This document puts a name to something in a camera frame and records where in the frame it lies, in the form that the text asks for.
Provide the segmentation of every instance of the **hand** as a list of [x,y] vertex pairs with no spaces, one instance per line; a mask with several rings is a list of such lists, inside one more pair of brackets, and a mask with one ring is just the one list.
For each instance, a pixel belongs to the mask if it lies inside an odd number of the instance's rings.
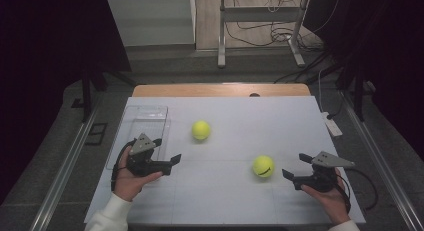
[[152,182],[162,176],[162,172],[152,173],[146,177],[138,177],[132,174],[125,166],[127,164],[128,153],[131,150],[131,146],[125,149],[122,154],[122,158],[118,165],[118,176],[115,184],[115,195],[121,199],[132,202],[132,200],[141,191],[143,186],[149,182]]
[[[337,168],[335,168],[335,171],[337,175],[340,176],[340,171]],[[343,181],[340,177],[337,178],[337,182],[338,185],[344,190]],[[305,193],[309,194],[321,203],[334,225],[339,225],[350,220],[346,211],[346,205],[343,196],[335,188],[326,193],[316,191],[307,185],[302,185],[301,188],[303,191],[305,191]]]

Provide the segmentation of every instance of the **tennis ball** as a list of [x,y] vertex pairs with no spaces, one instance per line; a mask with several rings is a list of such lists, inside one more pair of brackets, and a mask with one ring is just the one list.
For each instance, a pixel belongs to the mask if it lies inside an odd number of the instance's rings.
[[253,172],[259,177],[269,177],[274,172],[274,161],[271,157],[260,155],[253,162]]
[[211,133],[209,124],[204,120],[196,121],[191,127],[193,137],[198,140],[206,139]]

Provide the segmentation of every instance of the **black curtain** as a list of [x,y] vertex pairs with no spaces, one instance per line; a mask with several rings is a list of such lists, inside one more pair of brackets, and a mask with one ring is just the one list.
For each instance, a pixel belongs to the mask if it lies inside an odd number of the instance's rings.
[[362,55],[374,103],[424,160],[424,0],[392,0]]
[[0,0],[0,47],[3,202],[54,122],[64,89],[83,69],[103,72],[99,63],[116,71],[130,65],[107,0]]

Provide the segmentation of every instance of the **white wall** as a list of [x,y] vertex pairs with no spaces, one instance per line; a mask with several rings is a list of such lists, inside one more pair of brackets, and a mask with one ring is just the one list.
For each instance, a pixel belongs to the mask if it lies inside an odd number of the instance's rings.
[[194,44],[190,0],[108,0],[124,46]]

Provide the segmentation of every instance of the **white cable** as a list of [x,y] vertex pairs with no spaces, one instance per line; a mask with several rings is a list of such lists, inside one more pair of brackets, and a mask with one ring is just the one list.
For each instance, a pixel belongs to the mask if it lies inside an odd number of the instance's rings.
[[316,31],[318,31],[318,30],[320,30],[320,29],[322,29],[325,25],[327,25],[327,23],[330,21],[330,19],[331,19],[331,17],[333,17],[333,15],[334,15],[334,12],[336,11],[336,8],[337,8],[337,4],[339,3],[339,0],[337,0],[336,1],[336,4],[334,5],[334,8],[333,8],[333,12],[331,12],[331,15],[330,15],[330,17],[328,17],[328,19],[327,19],[327,21],[321,26],[321,27],[319,27],[318,29],[316,29],[316,30],[314,30],[314,31],[312,31],[312,33],[315,33]]
[[280,5],[282,5],[284,2],[288,2],[286,0],[276,0],[278,1],[278,6],[276,7],[275,5],[272,4],[273,0],[268,0],[268,2],[265,3],[264,6],[268,5],[268,11],[271,13],[275,13],[280,9]]
[[318,73],[318,101],[319,101],[319,109],[321,110],[321,113],[323,112],[322,110],[322,102],[321,102],[321,72],[324,69],[321,69]]

